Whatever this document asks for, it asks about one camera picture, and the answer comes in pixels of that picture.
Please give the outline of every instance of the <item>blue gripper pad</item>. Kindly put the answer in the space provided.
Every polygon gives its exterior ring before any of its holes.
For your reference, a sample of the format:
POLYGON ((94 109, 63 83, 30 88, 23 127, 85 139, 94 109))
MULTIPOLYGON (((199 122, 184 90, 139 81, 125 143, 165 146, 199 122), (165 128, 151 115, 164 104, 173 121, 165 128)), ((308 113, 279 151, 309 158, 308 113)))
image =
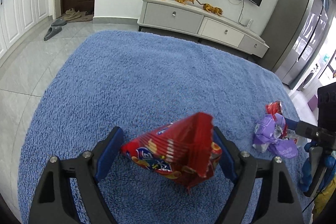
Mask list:
POLYGON ((97 160, 96 174, 94 176, 97 182, 105 178, 109 173, 112 163, 118 155, 123 142, 124 132, 121 128, 118 128, 97 160))
POLYGON ((227 150, 226 146, 223 144, 216 131, 213 131, 213 141, 217 143, 222 149, 222 156, 219 160, 219 165, 224 173, 224 176, 230 179, 233 183, 236 183, 238 175, 235 171, 235 162, 231 157, 231 154, 227 150))
POLYGON ((291 129, 291 130, 294 130, 294 131, 296 130, 298 122, 295 122, 295 121, 290 120, 288 118, 285 118, 285 121, 286 121, 286 125, 288 126, 288 129, 291 129))

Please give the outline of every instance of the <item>purple plastic bag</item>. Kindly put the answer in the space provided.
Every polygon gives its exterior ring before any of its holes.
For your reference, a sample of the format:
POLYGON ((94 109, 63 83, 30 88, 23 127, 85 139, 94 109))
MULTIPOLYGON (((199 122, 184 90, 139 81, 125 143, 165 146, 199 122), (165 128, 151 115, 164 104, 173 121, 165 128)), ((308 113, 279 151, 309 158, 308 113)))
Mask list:
POLYGON ((289 159, 294 158, 299 154, 296 144, 293 140, 279 139, 277 143, 270 144, 268 150, 277 156, 289 159))
POLYGON ((277 156, 293 158, 298 155, 297 147, 293 140, 279 139, 283 129, 285 128, 285 118, 276 113, 276 121, 271 114, 257 123, 254 133, 253 147, 260 153, 264 153, 267 149, 277 156))

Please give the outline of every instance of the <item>stainless steel fridge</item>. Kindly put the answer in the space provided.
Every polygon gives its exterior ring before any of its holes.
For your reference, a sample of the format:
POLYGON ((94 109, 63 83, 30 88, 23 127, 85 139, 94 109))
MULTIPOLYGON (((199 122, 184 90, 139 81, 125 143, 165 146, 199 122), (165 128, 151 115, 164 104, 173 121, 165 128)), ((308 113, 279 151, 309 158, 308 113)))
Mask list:
POLYGON ((278 0, 261 35, 269 50, 258 64, 290 85, 321 42, 327 20, 321 0, 278 0))
POLYGON ((321 0, 314 0, 304 27, 291 51, 276 70, 282 83, 289 85, 309 61, 321 42, 327 24, 327 13, 321 0))

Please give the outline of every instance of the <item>shoe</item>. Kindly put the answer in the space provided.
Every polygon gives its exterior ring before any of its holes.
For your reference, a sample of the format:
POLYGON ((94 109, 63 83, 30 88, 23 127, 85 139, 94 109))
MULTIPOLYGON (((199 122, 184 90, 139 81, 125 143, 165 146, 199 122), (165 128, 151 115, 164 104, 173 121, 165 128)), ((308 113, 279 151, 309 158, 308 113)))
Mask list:
POLYGON ((81 16, 82 16, 81 12, 78 11, 78 12, 74 13, 73 15, 65 16, 63 19, 66 20, 66 21, 70 21, 70 20, 73 20, 73 19, 80 18, 81 16))
POLYGON ((75 9, 74 8, 71 8, 71 9, 69 9, 69 10, 67 10, 66 12, 65 12, 65 14, 67 14, 67 15, 74 15, 76 13, 76 11, 75 11, 75 9))

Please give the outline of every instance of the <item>red wrapper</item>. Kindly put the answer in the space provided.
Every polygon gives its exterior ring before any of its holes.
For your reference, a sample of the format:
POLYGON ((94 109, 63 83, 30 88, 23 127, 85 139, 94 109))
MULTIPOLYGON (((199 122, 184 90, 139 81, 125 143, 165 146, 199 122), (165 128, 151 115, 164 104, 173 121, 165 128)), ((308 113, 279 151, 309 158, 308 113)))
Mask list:
MULTIPOLYGON (((273 119, 276 121, 276 117, 275 117, 275 113, 279 113, 280 115, 282 115, 282 105, 280 101, 275 101, 273 103, 270 103, 268 105, 266 105, 266 112, 268 114, 272 114, 273 119)), ((280 139, 284 139, 287 136, 287 124, 285 125, 285 128, 283 129, 280 139)))
POLYGON ((199 112, 144 133, 121 147, 136 164, 188 188, 209 179, 221 157, 212 116, 199 112))
POLYGON ((275 101, 266 105, 266 112, 268 114, 274 115, 275 113, 279 113, 282 115, 282 105, 280 101, 275 101))

